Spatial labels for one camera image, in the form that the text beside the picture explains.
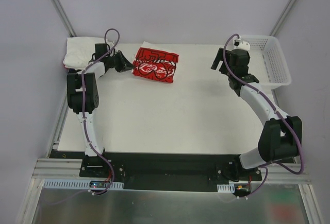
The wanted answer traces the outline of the aluminium frame post right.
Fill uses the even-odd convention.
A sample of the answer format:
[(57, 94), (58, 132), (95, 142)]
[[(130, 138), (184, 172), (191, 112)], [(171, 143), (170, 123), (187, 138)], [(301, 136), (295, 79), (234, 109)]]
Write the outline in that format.
[(274, 26), (272, 27), (269, 36), (277, 37), (284, 27), (286, 21), (292, 14), (295, 6), (297, 5), (299, 0), (288, 0), (278, 19), (276, 20)]

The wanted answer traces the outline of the aluminium front rail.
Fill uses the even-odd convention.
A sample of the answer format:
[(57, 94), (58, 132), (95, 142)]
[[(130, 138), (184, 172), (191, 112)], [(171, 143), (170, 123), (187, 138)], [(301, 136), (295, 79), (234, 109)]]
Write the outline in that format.
[[(142, 177), (159, 178), (164, 176), (185, 178), (188, 176), (206, 177), (207, 180), (220, 184), (231, 182), (231, 176), (224, 170), (227, 166), (215, 163), (199, 162), (112, 162), (115, 182), (128, 184), (129, 180)], [(109, 176), (108, 167), (83, 167), (79, 159), (38, 159), (32, 174), (33, 178), (63, 178), (63, 179), (105, 179)], [(268, 166), (267, 169), (249, 169), (240, 172), (237, 178), (240, 182), (260, 182), (267, 176), (266, 181), (274, 184), (311, 184), (311, 179), (306, 173), (294, 175), (279, 165)]]

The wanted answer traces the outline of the aluminium frame post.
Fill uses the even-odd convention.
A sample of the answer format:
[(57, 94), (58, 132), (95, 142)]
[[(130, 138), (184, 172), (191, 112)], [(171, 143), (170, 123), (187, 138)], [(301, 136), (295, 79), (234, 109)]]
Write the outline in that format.
[(276, 20), (274, 26), (272, 27), (269, 36), (277, 37), (284, 27), (286, 21), (292, 14), (295, 6), (297, 5), (299, 0), (288, 0), (278, 19)]
[(55, 8), (56, 13), (58, 14), (64, 28), (66, 29), (69, 37), (76, 37), (76, 32), (73, 28), (72, 23), (70, 22), (67, 13), (65, 12), (60, 0), (50, 0)]

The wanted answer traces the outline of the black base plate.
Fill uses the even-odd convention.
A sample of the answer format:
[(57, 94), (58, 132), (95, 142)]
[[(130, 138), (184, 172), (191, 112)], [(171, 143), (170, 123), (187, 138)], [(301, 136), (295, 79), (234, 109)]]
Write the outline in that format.
[(257, 169), (242, 169), (235, 154), (168, 154), (106, 152), (85, 156), (80, 177), (107, 178), (123, 183), (124, 189), (148, 191), (216, 192), (230, 180), (261, 181)]

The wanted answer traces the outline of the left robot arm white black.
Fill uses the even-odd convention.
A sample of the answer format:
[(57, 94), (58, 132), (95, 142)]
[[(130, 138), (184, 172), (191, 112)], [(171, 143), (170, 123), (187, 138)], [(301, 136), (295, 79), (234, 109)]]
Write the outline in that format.
[(106, 176), (111, 167), (104, 156), (101, 129), (97, 124), (100, 103), (97, 81), (110, 69), (123, 73), (134, 68), (122, 51), (111, 48), (106, 43), (97, 43), (87, 66), (83, 70), (67, 74), (68, 107), (76, 115), (83, 136), (83, 167), (91, 168), (97, 177)]

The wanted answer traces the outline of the aluminium side rail right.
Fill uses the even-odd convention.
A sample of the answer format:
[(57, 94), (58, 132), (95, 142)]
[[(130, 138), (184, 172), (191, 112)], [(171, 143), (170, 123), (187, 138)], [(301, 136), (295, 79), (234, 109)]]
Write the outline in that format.
[(286, 94), (283, 92), (283, 90), (281, 88), (277, 88), (273, 90), (272, 93), (277, 105), (287, 114), (290, 114), (288, 99)]

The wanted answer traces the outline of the aluminium frame post left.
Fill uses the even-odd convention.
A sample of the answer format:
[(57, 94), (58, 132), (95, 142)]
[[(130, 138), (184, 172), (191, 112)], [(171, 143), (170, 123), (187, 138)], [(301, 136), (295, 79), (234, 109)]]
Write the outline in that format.
[(55, 8), (56, 13), (58, 14), (64, 28), (66, 29), (69, 37), (76, 37), (76, 32), (73, 28), (72, 23), (70, 22), (67, 13), (65, 12), (60, 0), (50, 0)]

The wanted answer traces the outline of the white t shirt red print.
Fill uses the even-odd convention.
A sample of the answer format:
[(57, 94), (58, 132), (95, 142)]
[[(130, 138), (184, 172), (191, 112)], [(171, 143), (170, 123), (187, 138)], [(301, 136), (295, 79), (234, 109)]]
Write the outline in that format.
[(144, 41), (135, 54), (132, 74), (152, 81), (173, 83), (178, 62), (179, 54)]

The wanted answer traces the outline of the white plastic basket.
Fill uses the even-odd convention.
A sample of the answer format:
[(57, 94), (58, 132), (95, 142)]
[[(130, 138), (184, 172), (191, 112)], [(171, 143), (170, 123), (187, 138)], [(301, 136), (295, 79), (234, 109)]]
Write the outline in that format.
[(265, 90), (290, 85), (291, 75), (277, 38), (261, 35), (242, 35), (250, 43), (249, 72), (257, 77)]

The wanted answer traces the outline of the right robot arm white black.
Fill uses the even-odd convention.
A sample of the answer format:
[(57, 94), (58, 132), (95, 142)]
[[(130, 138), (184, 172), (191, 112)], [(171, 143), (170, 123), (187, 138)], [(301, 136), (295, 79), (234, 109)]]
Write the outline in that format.
[(250, 54), (246, 50), (219, 48), (211, 69), (228, 77), (230, 88), (255, 112), (263, 129), (257, 147), (239, 156), (232, 174), (244, 180), (252, 168), (302, 156), (302, 121), (279, 108), (264, 93), (259, 80), (249, 73)]

